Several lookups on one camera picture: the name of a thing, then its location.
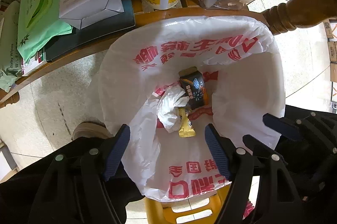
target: green baby wipes pack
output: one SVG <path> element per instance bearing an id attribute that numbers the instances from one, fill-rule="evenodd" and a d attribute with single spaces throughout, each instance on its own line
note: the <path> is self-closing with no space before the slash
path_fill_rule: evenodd
<path id="1" fill-rule="evenodd" d="M 27 62 L 52 37 L 71 33 L 59 19 L 60 0 L 21 0 L 17 49 Z"/>
<path id="2" fill-rule="evenodd" d="M 9 92 L 21 76 L 21 56 L 16 50 L 20 4 L 12 2 L 0 19 L 0 88 Z"/>

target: yellow stool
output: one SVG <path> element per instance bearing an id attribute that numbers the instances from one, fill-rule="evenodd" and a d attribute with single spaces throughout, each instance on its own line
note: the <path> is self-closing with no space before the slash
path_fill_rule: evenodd
<path id="1" fill-rule="evenodd" d="M 145 198 L 145 210 L 149 224 L 177 224 L 177 218 L 181 216 L 192 215 L 210 209 L 212 215 L 189 221 L 193 224 L 213 224 L 218 217 L 222 205 L 225 203 L 226 197 L 230 190 L 230 184 L 226 185 L 213 196 L 209 197 L 209 203 L 197 209 L 192 209 L 186 212 L 175 213 L 172 208 L 163 208 L 162 204 L 153 199 Z"/>

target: blue gripper pad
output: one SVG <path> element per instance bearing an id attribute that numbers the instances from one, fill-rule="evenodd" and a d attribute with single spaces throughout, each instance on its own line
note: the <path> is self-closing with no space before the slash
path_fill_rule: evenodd
<path id="1" fill-rule="evenodd" d="M 275 130 L 286 138 L 291 140 L 302 140 L 299 128 L 295 125 L 291 125 L 291 121 L 287 121 L 288 119 L 277 118 L 267 113 L 263 116 L 262 120 L 265 126 Z"/>
<path id="2" fill-rule="evenodd" d="M 114 138 L 117 138 L 117 140 L 105 161 L 104 181 L 108 181 L 110 177 L 116 174 L 119 163 L 130 141 L 130 127 L 123 124 Z"/>
<path id="3" fill-rule="evenodd" d="M 231 177 L 231 172 L 229 170 L 230 161 L 214 134 L 217 134 L 217 132 L 213 132 L 209 125 L 207 125 L 205 127 L 205 140 L 208 148 L 215 160 L 219 173 L 229 180 Z"/>

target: dark book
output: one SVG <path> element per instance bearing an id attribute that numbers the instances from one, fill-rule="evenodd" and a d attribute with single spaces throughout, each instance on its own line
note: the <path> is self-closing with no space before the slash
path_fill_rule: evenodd
<path id="1" fill-rule="evenodd" d="M 44 47 L 47 62 L 72 52 L 81 45 L 93 42 L 97 38 L 122 31 L 134 29 L 134 10 L 131 0 L 122 0 L 124 12 L 106 18 L 81 30 L 72 29 L 71 34 L 53 37 Z"/>

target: white floor tile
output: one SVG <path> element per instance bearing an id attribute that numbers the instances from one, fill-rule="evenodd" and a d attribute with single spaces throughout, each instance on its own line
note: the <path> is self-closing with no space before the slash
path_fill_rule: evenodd
<path id="1" fill-rule="evenodd" d="M 71 141 L 71 135 L 83 121 L 96 121 L 86 108 L 87 88 L 96 74 L 105 52 L 87 56 L 65 65 L 34 81 L 36 109 L 54 149 Z"/>
<path id="2" fill-rule="evenodd" d="M 330 112 L 332 104 L 330 68 L 301 90 L 287 97 L 285 103 L 304 109 Z"/>
<path id="3" fill-rule="evenodd" d="M 193 217 L 194 217 L 194 219 L 200 219 L 200 218 L 211 216 L 212 214 L 213 214 L 212 210 L 208 209 L 208 210 L 204 210 L 204 211 L 199 212 L 199 213 L 194 213 Z"/>
<path id="4" fill-rule="evenodd" d="M 126 217 L 129 219 L 146 218 L 144 199 L 130 202 L 126 206 Z"/>
<path id="5" fill-rule="evenodd" d="M 20 91 L 20 101 L 0 109 L 0 136 L 14 153 L 44 157 L 53 148 L 39 120 L 31 86 Z"/>
<path id="6" fill-rule="evenodd" d="M 259 175 L 255 175 L 252 178 L 252 185 L 259 183 L 260 182 L 260 176 Z"/>
<path id="7" fill-rule="evenodd" d="M 13 154 L 13 153 L 11 153 L 11 155 L 20 170 L 42 159 L 38 157 L 23 156 L 23 155 L 18 155 L 18 154 Z"/>
<path id="8" fill-rule="evenodd" d="M 250 11 L 254 11 L 254 12 L 259 12 L 260 13 L 260 12 L 266 10 L 265 6 L 262 3 L 262 0 L 255 0 L 255 1 L 253 1 L 252 3 L 250 3 L 247 6 L 248 6 L 248 9 Z"/>
<path id="9" fill-rule="evenodd" d="M 286 1 L 261 2 L 265 9 L 268 9 Z M 276 35 L 275 40 L 282 59 L 286 96 L 299 90 L 329 66 L 329 51 L 323 24 L 282 33 Z"/>
<path id="10" fill-rule="evenodd" d="M 203 197 L 203 195 L 195 196 L 193 199 L 189 200 L 191 209 L 197 209 L 206 206 L 210 202 L 209 198 Z"/>
<path id="11" fill-rule="evenodd" d="M 147 219 L 127 219 L 125 224 L 148 224 Z"/>
<path id="12" fill-rule="evenodd" d="M 287 3 L 287 0 L 261 0 L 261 1 L 265 9 L 272 8 L 273 6 L 277 6 L 280 3 Z"/>
<path id="13" fill-rule="evenodd" d="M 258 183 L 255 183 L 250 187 L 250 193 L 248 197 L 249 201 L 253 204 L 253 206 L 256 205 L 257 193 L 258 193 Z"/>
<path id="14" fill-rule="evenodd" d="M 163 208 L 171 207 L 173 212 L 180 213 L 191 210 L 191 205 L 189 204 L 188 200 L 182 201 L 174 201 L 174 202 L 166 202 L 162 204 Z"/>
<path id="15" fill-rule="evenodd" d="M 193 221 L 193 220 L 195 220 L 193 215 L 187 215 L 187 216 L 178 217 L 176 219 L 176 222 L 177 222 L 177 224 L 181 224 L 181 223 L 186 223 L 186 222 Z"/>

